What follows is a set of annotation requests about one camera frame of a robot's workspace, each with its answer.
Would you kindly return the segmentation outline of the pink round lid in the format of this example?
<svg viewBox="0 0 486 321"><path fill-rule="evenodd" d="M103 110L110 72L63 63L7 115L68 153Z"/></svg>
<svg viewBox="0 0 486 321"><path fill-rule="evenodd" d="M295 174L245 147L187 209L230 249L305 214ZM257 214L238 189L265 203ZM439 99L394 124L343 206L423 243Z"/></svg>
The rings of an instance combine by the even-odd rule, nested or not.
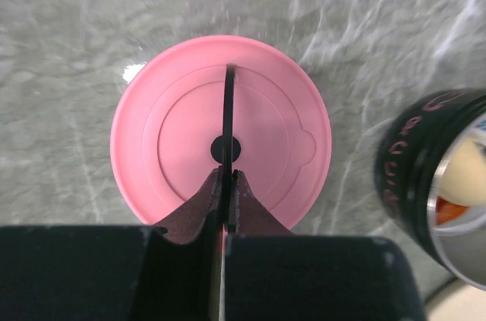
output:
<svg viewBox="0 0 486 321"><path fill-rule="evenodd" d="M316 86L289 56L254 39L204 36L149 61L113 119L116 183L136 217L154 224L192 197L217 167L226 69L235 66L234 168L285 227L314 205L330 167L330 120Z"/></svg>

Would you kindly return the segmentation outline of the beige round bun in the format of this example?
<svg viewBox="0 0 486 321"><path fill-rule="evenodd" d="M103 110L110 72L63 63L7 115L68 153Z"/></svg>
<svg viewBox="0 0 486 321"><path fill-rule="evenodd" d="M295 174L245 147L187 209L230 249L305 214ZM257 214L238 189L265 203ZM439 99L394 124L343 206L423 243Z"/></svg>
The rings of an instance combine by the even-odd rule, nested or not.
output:
<svg viewBox="0 0 486 321"><path fill-rule="evenodd" d="M454 149L440 182L439 196L460 206L485 204L485 145L468 136Z"/></svg>

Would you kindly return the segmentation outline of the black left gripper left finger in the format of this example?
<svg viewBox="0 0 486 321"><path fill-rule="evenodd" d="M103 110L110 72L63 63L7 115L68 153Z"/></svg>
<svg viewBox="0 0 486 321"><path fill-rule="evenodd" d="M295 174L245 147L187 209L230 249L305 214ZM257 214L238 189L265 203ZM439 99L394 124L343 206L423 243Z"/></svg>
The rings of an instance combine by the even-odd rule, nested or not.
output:
<svg viewBox="0 0 486 321"><path fill-rule="evenodd" d="M222 265L220 169L153 225L128 318L217 320Z"/></svg>

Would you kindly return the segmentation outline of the red sausage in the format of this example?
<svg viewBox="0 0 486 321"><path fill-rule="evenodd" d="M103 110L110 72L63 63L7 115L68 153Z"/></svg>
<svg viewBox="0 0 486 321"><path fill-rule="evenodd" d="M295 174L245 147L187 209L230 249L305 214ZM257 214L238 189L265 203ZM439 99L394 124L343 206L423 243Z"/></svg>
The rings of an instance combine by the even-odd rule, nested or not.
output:
<svg viewBox="0 0 486 321"><path fill-rule="evenodd" d="M436 225L443 225L453 221L462 216L468 209L468 206L451 203L442 197L438 197L435 209Z"/></svg>

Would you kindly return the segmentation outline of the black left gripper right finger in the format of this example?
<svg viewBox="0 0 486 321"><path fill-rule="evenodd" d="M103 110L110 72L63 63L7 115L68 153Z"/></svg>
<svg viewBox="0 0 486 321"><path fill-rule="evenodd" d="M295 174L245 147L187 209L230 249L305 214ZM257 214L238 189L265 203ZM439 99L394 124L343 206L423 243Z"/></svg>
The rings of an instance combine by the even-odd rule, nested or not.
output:
<svg viewBox="0 0 486 321"><path fill-rule="evenodd" d="M401 249L381 237L296 235L239 172L225 245L228 320L423 320Z"/></svg>

